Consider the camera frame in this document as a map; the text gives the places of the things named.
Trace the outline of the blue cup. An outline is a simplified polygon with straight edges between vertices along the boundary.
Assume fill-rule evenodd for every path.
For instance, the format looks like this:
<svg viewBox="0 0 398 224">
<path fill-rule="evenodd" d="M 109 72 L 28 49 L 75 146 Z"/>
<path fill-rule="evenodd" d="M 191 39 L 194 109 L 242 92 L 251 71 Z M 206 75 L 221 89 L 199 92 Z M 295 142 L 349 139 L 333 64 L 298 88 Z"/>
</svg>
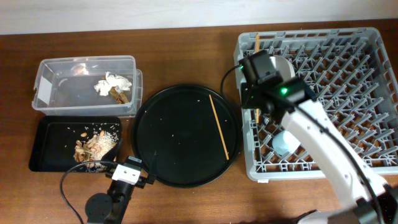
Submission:
<svg viewBox="0 0 398 224">
<path fill-rule="evenodd" d="M 294 153 L 300 145 L 301 142 L 286 130 L 281 131 L 272 138 L 272 147 L 281 156 L 286 153 Z"/>
</svg>

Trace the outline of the wooden chopstick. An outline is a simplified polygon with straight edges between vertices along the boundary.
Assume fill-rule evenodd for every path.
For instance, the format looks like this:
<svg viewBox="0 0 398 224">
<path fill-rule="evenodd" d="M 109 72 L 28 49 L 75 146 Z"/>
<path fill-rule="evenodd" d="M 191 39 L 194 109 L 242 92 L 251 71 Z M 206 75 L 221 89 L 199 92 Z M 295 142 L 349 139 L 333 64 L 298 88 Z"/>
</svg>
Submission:
<svg viewBox="0 0 398 224">
<path fill-rule="evenodd" d="M 223 146 L 224 154 L 225 154 L 226 160 L 228 161 L 229 160 L 229 154 L 228 154 L 228 150 L 226 148 L 226 144 L 225 144 L 225 141 L 224 141 L 224 136 L 223 136 L 223 132 L 222 132 L 222 129 L 221 129 L 221 126 L 220 126 L 220 122 L 219 122 L 219 119 L 218 119 L 218 114 L 217 114 L 216 109 L 215 109 L 215 104 L 213 102 L 212 95 L 208 95 L 208 96 L 209 96 L 209 99 L 210 99 L 211 107 L 212 107 L 212 110 L 213 110 L 213 114 L 214 114 L 214 117 L 215 117 L 216 125 L 217 125 L 218 132 L 219 132 L 219 135 L 220 135 L 220 139 L 221 139 L 221 143 L 222 143 L 222 146 Z"/>
<path fill-rule="evenodd" d="M 259 34 L 256 34 L 255 36 L 255 46 L 254 46 L 254 52 L 258 53 L 258 51 L 260 50 L 260 37 Z M 260 120 L 260 109 L 256 109 L 256 123 L 259 124 L 259 120 Z"/>
</svg>

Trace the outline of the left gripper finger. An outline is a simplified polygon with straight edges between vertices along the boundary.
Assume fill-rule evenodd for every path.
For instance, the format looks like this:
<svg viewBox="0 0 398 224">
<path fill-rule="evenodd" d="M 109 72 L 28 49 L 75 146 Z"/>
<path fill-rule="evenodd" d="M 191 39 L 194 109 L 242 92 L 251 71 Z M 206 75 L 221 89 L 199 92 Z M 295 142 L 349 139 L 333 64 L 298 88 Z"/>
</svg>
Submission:
<svg viewBox="0 0 398 224">
<path fill-rule="evenodd" d="M 155 182 L 157 177 L 157 152 L 154 153 L 148 173 L 148 182 Z"/>
<path fill-rule="evenodd" d="M 119 154 L 122 142 L 122 139 L 116 142 L 116 144 L 101 158 L 101 161 L 113 162 Z"/>
</svg>

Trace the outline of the gold brown snack wrapper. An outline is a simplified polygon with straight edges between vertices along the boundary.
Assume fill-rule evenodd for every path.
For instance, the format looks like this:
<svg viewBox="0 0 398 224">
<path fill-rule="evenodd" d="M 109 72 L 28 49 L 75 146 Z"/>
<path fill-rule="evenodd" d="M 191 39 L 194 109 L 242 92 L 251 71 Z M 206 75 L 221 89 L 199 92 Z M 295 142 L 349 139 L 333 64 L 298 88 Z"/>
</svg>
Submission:
<svg viewBox="0 0 398 224">
<path fill-rule="evenodd" d="M 122 89 L 118 86 L 114 86 L 110 89 L 109 93 L 114 97 L 114 99 L 119 103 L 119 104 L 125 104 L 129 103 L 129 100 L 127 96 L 124 94 Z"/>
</svg>

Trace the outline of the black rectangular tray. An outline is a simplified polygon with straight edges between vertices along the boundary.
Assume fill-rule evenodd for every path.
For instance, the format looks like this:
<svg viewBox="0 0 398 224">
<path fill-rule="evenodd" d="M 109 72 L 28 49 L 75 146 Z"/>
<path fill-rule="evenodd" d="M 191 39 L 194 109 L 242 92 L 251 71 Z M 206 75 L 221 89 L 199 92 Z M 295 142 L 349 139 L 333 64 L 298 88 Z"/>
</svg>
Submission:
<svg viewBox="0 0 398 224">
<path fill-rule="evenodd" d="M 113 116 L 45 116 L 39 121 L 29 169 L 33 172 L 65 172 L 78 162 L 76 141 L 86 142 L 104 130 L 121 139 L 121 120 Z"/>
</svg>

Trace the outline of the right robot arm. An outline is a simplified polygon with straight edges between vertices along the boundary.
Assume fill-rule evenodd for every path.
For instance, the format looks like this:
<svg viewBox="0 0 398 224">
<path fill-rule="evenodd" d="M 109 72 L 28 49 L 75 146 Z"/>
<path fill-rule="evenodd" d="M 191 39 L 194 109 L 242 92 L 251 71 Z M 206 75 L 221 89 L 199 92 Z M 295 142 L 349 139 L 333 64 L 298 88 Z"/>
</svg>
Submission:
<svg viewBox="0 0 398 224">
<path fill-rule="evenodd" d="M 260 109 L 297 138 L 340 201 L 338 210 L 313 210 L 292 223 L 397 223 L 397 187 L 358 156 L 293 70 L 276 69 L 265 50 L 242 58 L 237 68 L 246 79 L 241 85 L 242 108 Z"/>
</svg>

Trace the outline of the round black serving tray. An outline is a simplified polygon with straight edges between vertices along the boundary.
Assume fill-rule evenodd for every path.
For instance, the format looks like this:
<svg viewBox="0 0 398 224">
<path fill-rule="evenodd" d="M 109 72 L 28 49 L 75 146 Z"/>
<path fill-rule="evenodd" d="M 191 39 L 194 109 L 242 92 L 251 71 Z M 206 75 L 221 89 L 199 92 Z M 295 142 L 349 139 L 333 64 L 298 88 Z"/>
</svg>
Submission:
<svg viewBox="0 0 398 224">
<path fill-rule="evenodd" d="M 215 104 L 228 161 L 208 95 Z M 240 150 L 241 127 L 232 106 L 216 91 L 202 85 L 175 85 L 154 94 L 139 108 L 131 142 L 147 173 L 157 152 L 157 181 L 192 188 L 228 170 Z"/>
</svg>

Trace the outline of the grey dishwasher rack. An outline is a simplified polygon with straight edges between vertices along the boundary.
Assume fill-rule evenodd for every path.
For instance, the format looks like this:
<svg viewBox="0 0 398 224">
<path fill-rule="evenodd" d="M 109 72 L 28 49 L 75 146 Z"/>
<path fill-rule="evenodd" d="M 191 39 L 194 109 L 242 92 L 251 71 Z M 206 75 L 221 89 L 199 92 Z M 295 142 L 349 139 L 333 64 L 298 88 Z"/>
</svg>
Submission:
<svg viewBox="0 0 398 224">
<path fill-rule="evenodd" d="M 297 77 L 315 92 L 328 117 L 363 161 L 380 175 L 397 174 L 397 81 L 379 31 L 353 29 L 246 32 L 234 61 L 260 50 L 292 63 Z M 243 110 L 247 176 L 255 182 L 319 179 L 322 171 L 299 148 L 283 156 L 272 147 L 281 126 L 256 111 Z"/>
</svg>

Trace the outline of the white tissue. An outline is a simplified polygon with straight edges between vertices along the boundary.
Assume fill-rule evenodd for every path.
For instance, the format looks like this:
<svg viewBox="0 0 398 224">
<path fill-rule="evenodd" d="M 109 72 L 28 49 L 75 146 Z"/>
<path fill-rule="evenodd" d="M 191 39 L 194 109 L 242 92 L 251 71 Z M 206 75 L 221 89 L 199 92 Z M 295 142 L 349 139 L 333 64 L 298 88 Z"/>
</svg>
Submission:
<svg viewBox="0 0 398 224">
<path fill-rule="evenodd" d="M 105 79 L 99 80 L 94 89 L 100 96 L 108 96 L 112 88 L 116 91 L 129 91 L 130 87 L 132 83 L 127 78 L 106 72 Z"/>
</svg>

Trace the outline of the grey plate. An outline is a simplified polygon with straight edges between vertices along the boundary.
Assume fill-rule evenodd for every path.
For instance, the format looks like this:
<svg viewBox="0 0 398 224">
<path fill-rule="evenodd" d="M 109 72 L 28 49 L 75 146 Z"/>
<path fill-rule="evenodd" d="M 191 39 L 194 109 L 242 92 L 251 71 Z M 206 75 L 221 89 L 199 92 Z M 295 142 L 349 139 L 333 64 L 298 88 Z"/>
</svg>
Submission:
<svg viewBox="0 0 398 224">
<path fill-rule="evenodd" d="M 271 56 L 270 59 L 275 69 L 280 73 L 283 81 L 286 82 L 295 77 L 294 67 L 286 58 Z"/>
</svg>

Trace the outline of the clear plastic bin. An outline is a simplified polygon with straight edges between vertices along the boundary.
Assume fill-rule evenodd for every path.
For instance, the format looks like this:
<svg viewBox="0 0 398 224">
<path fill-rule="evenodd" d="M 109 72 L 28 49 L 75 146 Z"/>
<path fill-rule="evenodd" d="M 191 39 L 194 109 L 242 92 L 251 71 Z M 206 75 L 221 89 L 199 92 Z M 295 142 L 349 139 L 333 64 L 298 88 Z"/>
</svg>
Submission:
<svg viewBox="0 0 398 224">
<path fill-rule="evenodd" d="M 132 83 L 124 92 L 127 103 L 95 90 L 107 73 Z M 130 55 L 51 58 L 40 62 L 34 90 L 32 107 L 47 116 L 134 117 L 142 103 L 142 72 Z"/>
</svg>

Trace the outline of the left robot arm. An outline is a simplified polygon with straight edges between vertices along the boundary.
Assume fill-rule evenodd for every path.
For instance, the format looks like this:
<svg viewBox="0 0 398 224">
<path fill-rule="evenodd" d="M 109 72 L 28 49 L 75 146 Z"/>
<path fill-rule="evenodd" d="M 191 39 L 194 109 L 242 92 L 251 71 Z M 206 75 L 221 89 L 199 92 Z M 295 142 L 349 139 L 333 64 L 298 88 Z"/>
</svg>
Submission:
<svg viewBox="0 0 398 224">
<path fill-rule="evenodd" d="M 114 161 L 120 145 L 120 142 L 116 143 L 101 158 L 102 165 L 110 162 L 110 165 L 106 166 L 106 177 L 112 179 L 112 182 L 106 193 L 94 194 L 86 202 L 85 213 L 88 223 L 121 223 L 134 189 L 143 189 L 156 180 L 156 154 L 153 155 L 148 175 L 144 177 L 141 175 L 144 167 L 142 160 L 129 156 L 122 163 Z"/>
</svg>

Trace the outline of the food scraps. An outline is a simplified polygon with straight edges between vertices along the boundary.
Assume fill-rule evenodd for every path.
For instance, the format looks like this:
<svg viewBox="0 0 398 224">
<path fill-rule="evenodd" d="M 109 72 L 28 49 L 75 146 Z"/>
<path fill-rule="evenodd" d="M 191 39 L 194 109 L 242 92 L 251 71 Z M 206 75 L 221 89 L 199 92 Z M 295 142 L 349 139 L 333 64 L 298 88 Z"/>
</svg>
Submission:
<svg viewBox="0 0 398 224">
<path fill-rule="evenodd" d="M 104 165 L 98 161 L 120 140 L 120 123 L 77 123 L 61 128 L 60 157 L 68 166 L 86 162 L 83 172 L 99 172 Z"/>
</svg>

